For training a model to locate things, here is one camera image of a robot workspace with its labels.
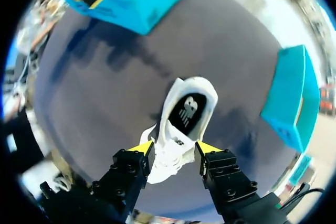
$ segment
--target cyan box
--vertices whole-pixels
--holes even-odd
[[[303,159],[301,160],[298,168],[294,171],[293,175],[290,177],[289,182],[293,185],[296,186],[302,176],[304,175],[305,171],[309,167],[309,164],[311,162],[311,157],[310,156],[304,156]]]
[[[82,0],[66,1],[83,15],[146,35],[178,0],[97,0],[91,6]]]
[[[279,51],[261,117],[297,152],[306,151],[319,113],[320,92],[304,45]]]

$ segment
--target floor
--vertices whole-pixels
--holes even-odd
[[[326,188],[334,174],[336,166],[336,120],[330,116],[319,114],[315,130],[308,146],[307,154],[313,158],[313,166],[317,176],[311,188]],[[298,223],[314,206],[320,194],[305,196],[299,205],[288,215],[293,224]]]
[[[315,68],[319,72],[320,55],[312,33],[302,20],[299,11],[292,8],[287,0],[236,0],[253,13],[277,38],[282,47],[305,44],[313,59]],[[52,164],[36,167],[35,172],[30,174],[47,174],[53,170]],[[27,184],[36,184],[35,175],[26,175],[24,180]]]

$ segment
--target white sneaker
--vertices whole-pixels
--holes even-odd
[[[140,138],[140,144],[155,142],[155,161],[148,183],[160,183],[195,160],[195,142],[203,140],[217,101],[214,87],[205,78],[175,80],[163,104],[160,122],[145,130]]]

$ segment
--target cardboard box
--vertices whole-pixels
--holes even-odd
[[[178,0],[66,0],[83,15],[146,35]]]

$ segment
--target sneaker insole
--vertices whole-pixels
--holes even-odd
[[[187,94],[175,105],[168,120],[179,131],[188,136],[201,119],[205,105],[205,95],[198,93]]]

